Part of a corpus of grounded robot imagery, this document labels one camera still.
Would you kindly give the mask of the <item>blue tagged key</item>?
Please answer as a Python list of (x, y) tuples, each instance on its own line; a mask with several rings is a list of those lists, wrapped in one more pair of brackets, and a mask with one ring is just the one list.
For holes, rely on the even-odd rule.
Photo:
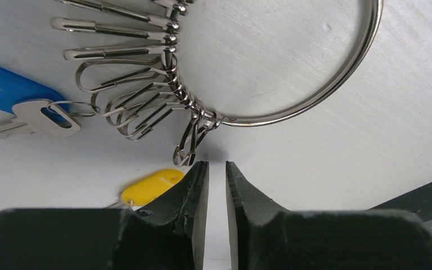
[(58, 91), (0, 67), (0, 111), (13, 118), (0, 123), (0, 140), (14, 134), (41, 134), (65, 138), (81, 130), (78, 118), (92, 117), (91, 111), (70, 110), (72, 101)]

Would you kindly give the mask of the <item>silver keyring with clips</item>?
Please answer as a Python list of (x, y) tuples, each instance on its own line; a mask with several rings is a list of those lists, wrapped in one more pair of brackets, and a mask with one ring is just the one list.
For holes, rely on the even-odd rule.
[(378, 32), (383, 1), (59, 1), (54, 31), (94, 113), (139, 142), (177, 116), (173, 163), (221, 127), (275, 125), (333, 95)]

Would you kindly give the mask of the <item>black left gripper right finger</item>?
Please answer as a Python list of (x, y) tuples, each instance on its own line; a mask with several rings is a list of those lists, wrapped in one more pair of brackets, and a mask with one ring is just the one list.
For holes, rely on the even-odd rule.
[(291, 211), (226, 162), (233, 269), (432, 269), (432, 234), (406, 210)]

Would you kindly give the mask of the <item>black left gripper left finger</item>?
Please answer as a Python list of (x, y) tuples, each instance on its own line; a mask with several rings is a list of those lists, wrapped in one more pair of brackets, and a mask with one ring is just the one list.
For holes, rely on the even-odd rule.
[(0, 211), (0, 269), (202, 269), (209, 164), (137, 210)]

